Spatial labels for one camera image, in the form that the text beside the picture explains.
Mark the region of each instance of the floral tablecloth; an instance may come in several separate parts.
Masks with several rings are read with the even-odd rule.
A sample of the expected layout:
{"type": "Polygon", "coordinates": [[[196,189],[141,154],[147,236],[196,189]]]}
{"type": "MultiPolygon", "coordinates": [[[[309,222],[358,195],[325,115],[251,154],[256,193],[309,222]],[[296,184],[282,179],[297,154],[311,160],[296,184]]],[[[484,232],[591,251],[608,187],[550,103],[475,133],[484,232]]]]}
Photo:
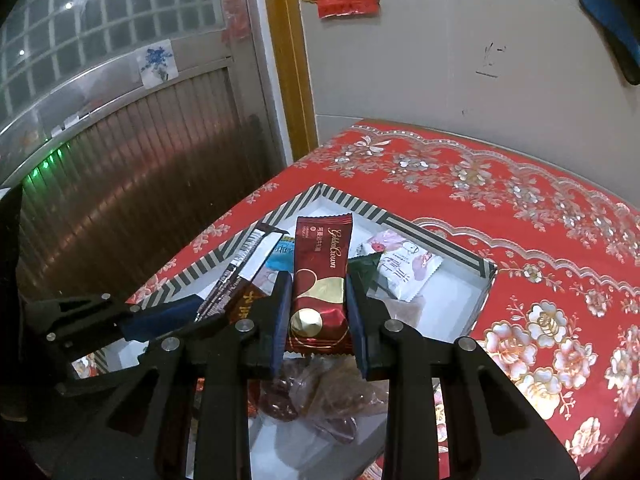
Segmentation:
{"type": "MultiPolygon", "coordinates": [[[[597,463],[640,396],[640,216],[526,156],[416,126],[361,121],[213,222],[130,301],[318,182],[498,265],[472,336],[580,470],[597,463]]],[[[444,410],[437,409],[446,476],[444,410]]],[[[379,478],[381,463],[364,477],[379,478]]]]}

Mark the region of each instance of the gold circle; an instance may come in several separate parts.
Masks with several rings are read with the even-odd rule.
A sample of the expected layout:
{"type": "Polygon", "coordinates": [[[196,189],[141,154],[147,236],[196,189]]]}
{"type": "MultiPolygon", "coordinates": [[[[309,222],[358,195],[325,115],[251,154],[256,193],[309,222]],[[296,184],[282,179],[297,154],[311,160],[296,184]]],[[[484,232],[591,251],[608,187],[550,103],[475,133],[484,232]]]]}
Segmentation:
{"type": "Polygon", "coordinates": [[[312,308],[301,308],[291,316],[291,330],[302,337],[315,337],[322,330],[322,316],[312,308]]]}

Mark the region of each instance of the metal screw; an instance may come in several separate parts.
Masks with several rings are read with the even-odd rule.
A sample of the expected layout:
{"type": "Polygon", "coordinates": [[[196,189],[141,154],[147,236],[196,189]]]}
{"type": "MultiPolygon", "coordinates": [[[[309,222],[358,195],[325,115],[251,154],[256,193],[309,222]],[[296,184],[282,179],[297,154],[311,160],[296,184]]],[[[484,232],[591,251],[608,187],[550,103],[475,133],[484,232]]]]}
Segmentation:
{"type": "Polygon", "coordinates": [[[172,352],[180,346],[180,340],[177,337],[168,337],[162,341],[160,346],[165,352],[172,352]]]}
{"type": "Polygon", "coordinates": [[[385,328],[389,330],[389,332],[400,332],[403,326],[402,321],[397,319],[387,319],[385,321],[385,328]]]}
{"type": "Polygon", "coordinates": [[[470,337],[461,337],[458,339],[458,346],[467,352],[473,352],[476,349],[476,342],[470,337]]]}
{"type": "Polygon", "coordinates": [[[241,319],[240,321],[236,321],[236,330],[238,330],[238,332],[249,332],[249,330],[254,326],[255,323],[250,319],[241,319]]]}

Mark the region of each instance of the wooden door frame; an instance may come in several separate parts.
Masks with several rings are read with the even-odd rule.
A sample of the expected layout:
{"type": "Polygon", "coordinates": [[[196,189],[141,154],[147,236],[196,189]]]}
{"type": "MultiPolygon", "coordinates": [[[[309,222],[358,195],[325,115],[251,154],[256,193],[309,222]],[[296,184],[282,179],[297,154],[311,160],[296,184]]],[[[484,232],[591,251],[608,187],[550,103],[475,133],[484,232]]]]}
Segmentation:
{"type": "Polygon", "coordinates": [[[287,133],[298,160],[318,146],[300,1],[266,0],[266,7],[287,133]]]}

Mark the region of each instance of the blue snack package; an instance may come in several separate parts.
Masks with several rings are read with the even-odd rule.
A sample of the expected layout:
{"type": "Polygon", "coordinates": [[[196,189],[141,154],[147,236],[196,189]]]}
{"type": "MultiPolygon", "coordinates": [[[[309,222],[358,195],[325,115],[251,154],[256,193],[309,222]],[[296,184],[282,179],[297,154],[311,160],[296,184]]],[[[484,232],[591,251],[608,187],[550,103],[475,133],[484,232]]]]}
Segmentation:
{"type": "Polygon", "coordinates": [[[271,251],[264,266],[272,270],[293,272],[293,246],[294,239],[289,236],[283,236],[271,251]]]}

